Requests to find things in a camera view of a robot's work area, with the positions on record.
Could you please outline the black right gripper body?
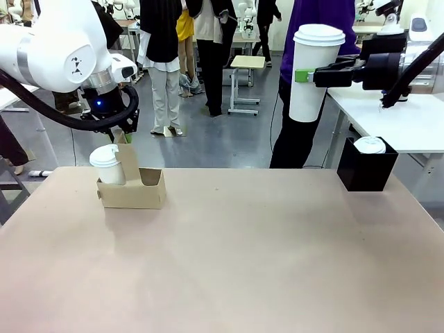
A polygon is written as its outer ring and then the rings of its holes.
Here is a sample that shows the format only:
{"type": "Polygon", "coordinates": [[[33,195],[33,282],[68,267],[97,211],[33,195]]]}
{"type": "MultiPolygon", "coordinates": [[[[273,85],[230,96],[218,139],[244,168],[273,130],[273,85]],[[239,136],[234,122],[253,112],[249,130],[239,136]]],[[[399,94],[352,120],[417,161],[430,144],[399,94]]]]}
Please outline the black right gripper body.
{"type": "Polygon", "coordinates": [[[401,53],[370,54],[361,69],[363,90],[389,91],[398,80],[401,53]]]}

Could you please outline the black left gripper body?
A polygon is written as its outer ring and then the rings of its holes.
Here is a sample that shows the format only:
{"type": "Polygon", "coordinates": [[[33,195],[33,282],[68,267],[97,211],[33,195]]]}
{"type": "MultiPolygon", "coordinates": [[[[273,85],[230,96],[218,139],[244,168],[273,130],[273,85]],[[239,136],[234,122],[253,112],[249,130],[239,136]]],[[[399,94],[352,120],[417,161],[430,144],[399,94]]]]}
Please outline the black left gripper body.
{"type": "Polygon", "coordinates": [[[119,127],[125,134],[137,131],[139,119],[139,96],[131,85],[117,86],[112,91],[99,94],[95,89],[85,88],[82,97],[87,101],[90,111],[81,116],[83,120],[103,121],[113,116],[120,120],[94,130],[96,133],[112,134],[112,128],[119,127]]]}

